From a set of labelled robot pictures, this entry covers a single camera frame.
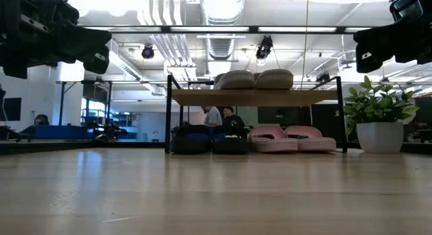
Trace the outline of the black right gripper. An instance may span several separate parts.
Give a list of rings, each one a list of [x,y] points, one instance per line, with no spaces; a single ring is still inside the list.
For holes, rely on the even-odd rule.
[[[423,65],[431,62],[431,13],[394,14],[394,20],[395,24],[354,33],[358,73],[378,70],[392,56],[398,63],[416,60]]]

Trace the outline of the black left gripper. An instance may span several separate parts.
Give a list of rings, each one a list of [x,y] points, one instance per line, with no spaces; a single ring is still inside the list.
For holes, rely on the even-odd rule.
[[[81,61],[85,70],[104,74],[112,35],[76,26],[79,17],[65,0],[1,0],[3,73],[26,79],[31,67]]]

